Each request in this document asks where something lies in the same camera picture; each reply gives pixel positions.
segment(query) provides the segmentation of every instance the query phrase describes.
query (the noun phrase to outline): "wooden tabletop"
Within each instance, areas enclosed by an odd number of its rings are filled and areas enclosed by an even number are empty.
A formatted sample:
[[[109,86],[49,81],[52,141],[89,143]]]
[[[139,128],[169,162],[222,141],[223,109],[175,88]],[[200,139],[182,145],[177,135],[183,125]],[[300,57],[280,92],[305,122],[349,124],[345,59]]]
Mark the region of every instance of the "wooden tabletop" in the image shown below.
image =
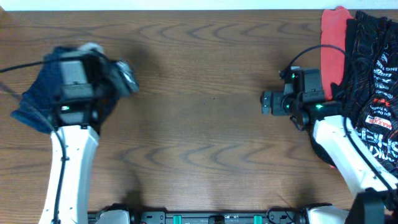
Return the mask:
[[[394,11],[368,11],[398,19]],[[126,202],[168,210],[265,210],[353,198],[288,117],[261,114],[278,70],[320,43],[322,11],[10,12],[0,21],[1,68],[58,45],[101,44],[135,65],[140,92],[104,123],[90,210]],[[301,58],[319,67],[319,51]],[[0,75],[18,94],[39,67]],[[0,91],[0,223],[37,223],[51,164],[48,135],[12,119]]]

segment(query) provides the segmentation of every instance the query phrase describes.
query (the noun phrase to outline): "navy blue fabric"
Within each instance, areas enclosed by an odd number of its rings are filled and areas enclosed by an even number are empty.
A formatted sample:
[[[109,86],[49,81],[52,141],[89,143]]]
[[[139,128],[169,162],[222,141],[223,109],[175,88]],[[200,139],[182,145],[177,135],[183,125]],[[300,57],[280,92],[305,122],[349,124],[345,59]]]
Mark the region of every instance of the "navy blue fabric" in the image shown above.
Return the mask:
[[[60,58],[62,53],[72,50],[74,49],[56,47],[52,54],[44,57],[44,60]],[[44,64],[36,81],[22,94],[19,108],[13,111],[11,116],[42,133],[49,134],[50,128],[26,105],[33,106],[47,118],[50,110],[57,104],[56,99],[59,96],[62,84],[60,64],[57,62]]]

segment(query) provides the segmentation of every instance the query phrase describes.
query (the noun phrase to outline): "red and white logo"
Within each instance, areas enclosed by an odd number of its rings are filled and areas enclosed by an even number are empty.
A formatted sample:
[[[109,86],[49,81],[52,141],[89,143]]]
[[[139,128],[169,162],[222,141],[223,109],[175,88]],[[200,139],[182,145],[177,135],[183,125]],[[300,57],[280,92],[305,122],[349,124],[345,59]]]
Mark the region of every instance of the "red and white logo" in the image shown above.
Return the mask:
[[[387,119],[383,119],[383,118],[379,118],[379,117],[372,117],[370,115],[368,115],[368,117],[366,118],[366,121],[369,124],[376,124],[385,128],[388,128],[391,130],[391,122]]]

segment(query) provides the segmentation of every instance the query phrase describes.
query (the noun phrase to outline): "clothing pile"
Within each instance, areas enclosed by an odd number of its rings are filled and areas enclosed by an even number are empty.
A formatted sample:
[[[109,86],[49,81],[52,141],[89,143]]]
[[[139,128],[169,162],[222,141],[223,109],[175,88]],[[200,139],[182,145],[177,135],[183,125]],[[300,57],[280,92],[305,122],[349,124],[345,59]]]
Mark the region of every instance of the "clothing pile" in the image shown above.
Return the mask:
[[[398,23],[343,8],[325,10],[321,44],[345,49],[358,70],[354,90],[351,59],[321,49],[322,85],[338,100],[372,155],[398,177]]]

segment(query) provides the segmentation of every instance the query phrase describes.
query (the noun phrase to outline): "red cloth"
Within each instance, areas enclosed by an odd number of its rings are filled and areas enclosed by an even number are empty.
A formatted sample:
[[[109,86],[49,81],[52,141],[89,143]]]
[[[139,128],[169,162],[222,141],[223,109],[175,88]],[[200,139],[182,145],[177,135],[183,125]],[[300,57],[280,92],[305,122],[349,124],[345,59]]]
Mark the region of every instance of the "red cloth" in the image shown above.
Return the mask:
[[[347,19],[353,17],[343,6],[335,10],[324,10],[321,23],[321,44],[335,45],[345,50]],[[331,100],[330,84],[339,85],[343,79],[345,56],[331,48],[321,48],[321,77],[322,88],[325,91],[325,98]]]

